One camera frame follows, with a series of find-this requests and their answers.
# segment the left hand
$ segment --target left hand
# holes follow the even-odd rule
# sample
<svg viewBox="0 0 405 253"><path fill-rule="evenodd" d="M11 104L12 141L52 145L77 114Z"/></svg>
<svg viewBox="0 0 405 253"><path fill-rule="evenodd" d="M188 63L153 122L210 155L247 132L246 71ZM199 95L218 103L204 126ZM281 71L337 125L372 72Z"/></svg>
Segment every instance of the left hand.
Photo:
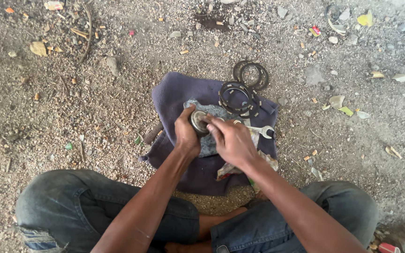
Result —
<svg viewBox="0 0 405 253"><path fill-rule="evenodd" d="M196 132L192 125L188 121L190 114L195 110L196 106L193 104L190 107L184 109L179 118L175 121L175 133L176 133L176 146L180 148L185 154L188 154L191 158L196 158L201 152L201 143L196 136Z"/></svg>

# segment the dirt ground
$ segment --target dirt ground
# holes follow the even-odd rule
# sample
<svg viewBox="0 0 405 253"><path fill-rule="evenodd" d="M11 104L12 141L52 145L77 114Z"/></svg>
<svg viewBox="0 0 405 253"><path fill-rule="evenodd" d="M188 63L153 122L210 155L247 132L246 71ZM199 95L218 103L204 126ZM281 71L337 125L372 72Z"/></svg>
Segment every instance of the dirt ground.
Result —
<svg viewBox="0 0 405 253"><path fill-rule="evenodd" d="M325 9L331 3L340 13L350 8L350 18L334 23L344 25L345 36L328 24ZM87 31L81 1L49 11L42 1L0 0L0 252L27 252L13 216L18 195L34 176L53 169L92 169L142 186L154 169L137 161L147 147L134 140L159 122L151 100L155 85L170 71L232 80L232 67L240 60L259 61L268 70L270 86L260 94L283 104L275 126L281 175L298 188L319 180L312 167L324 180L354 182L376 200L383 236L405 252L405 82L391 79L405 74L405 1L213 4L208 15L206 0L90 1L99 38L92 34L88 58L79 63L86 39L70 28ZM14 13L6 12L8 7ZM278 7L288 10L285 19ZM357 17L368 10L374 24L357 27ZM232 16L234 25L228 27ZM321 31L318 37L308 30L314 25ZM182 36L170 38L173 31ZM30 43L42 40L63 52L33 54ZM109 57L119 62L118 77L106 64ZM321 82L311 78L313 66ZM371 71L384 78L370 78ZM322 110L334 95L344 95L344 106L371 117ZM72 150L64 148L68 142ZM386 145L402 159L387 154ZM315 149L318 154L312 156ZM307 155L312 165L304 161ZM253 191L233 187L222 197L176 196L191 200L202 213L222 214L245 204Z"/></svg>

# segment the jeans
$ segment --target jeans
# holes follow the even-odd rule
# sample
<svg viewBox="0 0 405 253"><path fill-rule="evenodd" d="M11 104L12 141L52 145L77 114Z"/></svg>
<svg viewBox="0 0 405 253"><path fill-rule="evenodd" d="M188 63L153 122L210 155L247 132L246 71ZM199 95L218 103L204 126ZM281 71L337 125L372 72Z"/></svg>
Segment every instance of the jeans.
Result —
<svg viewBox="0 0 405 253"><path fill-rule="evenodd" d="M90 252L140 188L91 170L54 170L38 175L20 195L16 218L25 244L35 253ZM344 181L311 183L301 189L366 248L378 222L374 200ZM193 244L199 214L189 201L171 197L148 252L166 242ZM213 252L306 252L271 202L263 202L211 228Z"/></svg>

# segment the person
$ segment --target person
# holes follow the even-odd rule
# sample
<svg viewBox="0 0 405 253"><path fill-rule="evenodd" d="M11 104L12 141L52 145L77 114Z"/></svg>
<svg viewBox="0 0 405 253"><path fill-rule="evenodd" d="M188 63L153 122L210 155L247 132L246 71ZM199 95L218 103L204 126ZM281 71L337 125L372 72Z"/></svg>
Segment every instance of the person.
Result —
<svg viewBox="0 0 405 253"><path fill-rule="evenodd" d="M16 204L16 219L32 252L367 252L378 222L374 200L344 181L297 190L258 156L249 130L208 116L218 154L241 169L269 201L251 202L223 216L198 214L172 197L181 175L200 153L188 122L175 122L176 145L142 188L92 170L38 175Z"/></svg>

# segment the open-end wrench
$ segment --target open-end wrench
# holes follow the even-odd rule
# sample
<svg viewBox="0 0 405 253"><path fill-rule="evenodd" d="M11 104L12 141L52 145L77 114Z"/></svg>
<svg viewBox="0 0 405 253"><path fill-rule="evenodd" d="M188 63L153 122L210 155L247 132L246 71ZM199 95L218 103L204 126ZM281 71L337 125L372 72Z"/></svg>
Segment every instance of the open-end wrench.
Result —
<svg viewBox="0 0 405 253"><path fill-rule="evenodd" d="M234 124L237 124L237 123L242 123L242 122L239 121L239 120L235 120L233 123L234 123ZM274 132L274 129L273 129L272 127L270 127L270 126L264 126L264 127L246 126L246 127L249 128L249 129L254 129L254 130L259 131L259 134L261 134L263 137L265 137L265 138L267 138L267 139L271 139L271 136L268 136L268 135L266 134L266 132L267 132L268 130L272 130L272 131Z"/></svg>

